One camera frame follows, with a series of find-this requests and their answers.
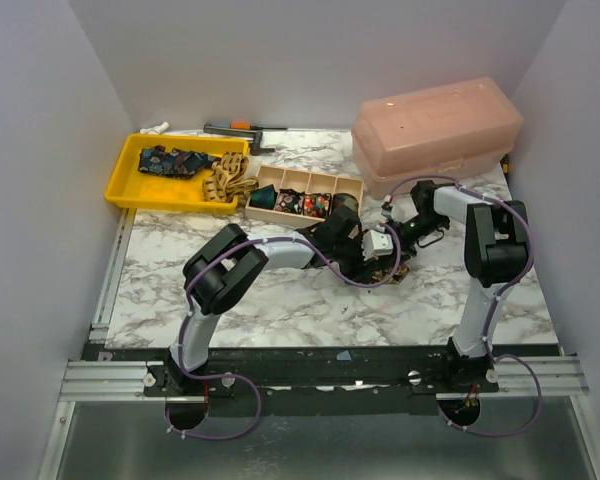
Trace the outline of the paisley flamingo patterned tie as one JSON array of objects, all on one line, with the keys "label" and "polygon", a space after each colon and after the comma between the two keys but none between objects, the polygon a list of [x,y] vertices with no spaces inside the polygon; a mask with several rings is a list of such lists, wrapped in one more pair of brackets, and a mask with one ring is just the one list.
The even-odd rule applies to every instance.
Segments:
[{"label": "paisley flamingo patterned tie", "polygon": [[369,275],[368,283],[376,284],[385,281],[388,285],[398,285],[408,274],[409,267],[405,264],[400,264],[396,271],[393,271],[392,267],[372,271]]}]

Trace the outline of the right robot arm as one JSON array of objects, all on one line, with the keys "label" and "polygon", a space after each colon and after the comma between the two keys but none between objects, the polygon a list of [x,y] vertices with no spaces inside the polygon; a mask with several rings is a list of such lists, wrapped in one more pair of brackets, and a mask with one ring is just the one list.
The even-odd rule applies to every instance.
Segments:
[{"label": "right robot arm", "polygon": [[437,184],[419,177],[410,192],[417,215],[397,220],[394,195],[382,209],[397,228],[403,251],[412,253],[429,234],[464,225],[464,265],[470,277],[461,321],[442,355],[437,377],[447,389],[460,392],[486,377],[494,357],[492,339],[503,302],[534,262],[525,205],[474,192],[457,182]]}]

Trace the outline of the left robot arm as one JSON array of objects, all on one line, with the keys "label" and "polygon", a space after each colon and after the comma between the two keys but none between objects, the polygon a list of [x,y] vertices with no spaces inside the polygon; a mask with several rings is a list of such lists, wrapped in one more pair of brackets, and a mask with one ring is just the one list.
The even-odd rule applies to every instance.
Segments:
[{"label": "left robot arm", "polygon": [[174,363],[167,382],[181,395],[194,393],[201,381],[221,379],[202,374],[219,320],[245,296],[258,276],[280,269],[326,267],[346,284],[377,287],[376,260],[394,261],[400,253],[384,225],[365,230],[357,213],[341,206],[326,220],[282,234],[254,236],[231,223],[224,226],[185,264],[185,317],[170,347]]}]

